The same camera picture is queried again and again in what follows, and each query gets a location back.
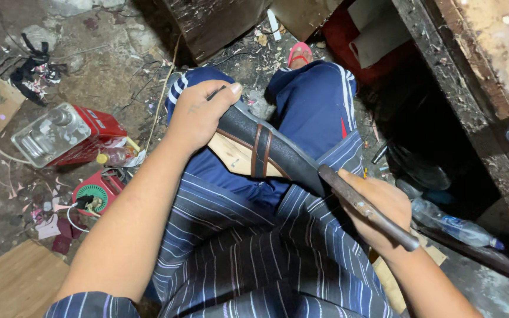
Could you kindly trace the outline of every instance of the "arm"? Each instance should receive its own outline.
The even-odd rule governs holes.
[[[412,209],[406,195],[391,184],[377,179],[364,180],[343,169],[339,176],[366,197],[388,218],[409,230]],[[410,313],[423,318],[479,317],[482,315],[449,281],[423,248],[407,252],[394,245],[352,207],[339,198],[363,239],[386,261],[411,305]]]
[[[206,100],[223,85],[228,87]],[[92,291],[140,300],[186,163],[213,137],[241,90],[238,83],[211,80],[182,92],[166,136],[91,229],[56,300]]]

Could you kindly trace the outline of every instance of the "dirty floor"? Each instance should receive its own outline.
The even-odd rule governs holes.
[[[35,47],[39,47],[41,41],[49,42],[52,62],[68,65],[68,76],[45,89],[47,107],[25,101],[0,134],[0,148],[10,155],[21,157],[11,144],[10,136],[64,101],[114,114],[133,139],[140,145],[146,144],[178,34],[162,18],[163,12],[157,12],[152,1],[97,2],[92,6],[89,1],[89,5],[85,5],[83,1],[65,4],[59,0],[0,0],[0,60],[26,55],[20,38],[20,33],[25,32]],[[267,43],[264,43],[260,35],[265,35],[269,29],[268,22],[262,21],[206,63],[242,83],[244,99],[252,101],[253,113],[263,118],[269,118],[274,110],[265,101],[264,90],[274,71],[286,66],[289,48],[296,42],[286,31],[281,41],[275,42],[268,34]],[[312,49],[315,59],[333,61],[327,48],[312,45]],[[182,63],[177,65],[176,72],[189,68]],[[162,101],[160,105],[151,148],[166,131]],[[375,137],[371,117],[358,98],[355,107],[358,129],[366,145],[363,163],[368,175],[394,183],[385,158],[376,165],[371,163],[383,139],[381,135],[379,140]],[[28,239],[51,248],[54,238],[37,239],[31,213],[53,198],[59,198],[62,205],[70,205],[72,190],[81,179],[90,177],[101,166],[88,163],[34,169],[12,161],[5,161],[7,166],[3,159],[0,156],[0,180],[4,183],[0,183],[0,256]],[[11,198],[9,184],[17,193],[14,198]],[[53,211],[40,213],[50,216]],[[65,210],[56,213],[65,216]],[[95,222],[88,217],[82,221],[89,227]],[[70,264],[84,237],[82,234],[72,242],[67,255],[58,256]],[[447,248],[440,248],[449,257],[442,269],[484,316],[509,317],[509,279]]]

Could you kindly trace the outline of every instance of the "water bottle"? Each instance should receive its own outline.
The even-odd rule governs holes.
[[[447,215],[427,200],[412,200],[412,216],[423,225],[429,228],[440,228],[465,244],[475,247],[491,246],[499,250],[504,249],[504,244],[484,228],[471,221]]]
[[[105,148],[97,155],[95,160],[107,166],[123,167],[126,163],[135,158],[136,155],[135,149],[129,146]]]

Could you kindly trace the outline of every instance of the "tattoo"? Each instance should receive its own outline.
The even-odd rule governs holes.
[[[188,114],[189,114],[190,112],[196,112],[196,111],[195,111],[195,109],[200,109],[200,106],[198,106],[198,105],[192,105],[192,106],[190,106],[190,107],[189,107],[189,109],[188,109]]]

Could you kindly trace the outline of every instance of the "brown leather strap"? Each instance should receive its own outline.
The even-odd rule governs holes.
[[[270,129],[258,124],[254,136],[254,146],[251,155],[251,177],[265,178],[270,144],[272,143],[272,132]]]
[[[268,167],[268,156],[270,154],[270,144],[272,143],[272,131],[268,132],[268,138],[266,139],[266,149],[264,150],[264,159],[262,160],[262,175],[266,177],[266,168]]]

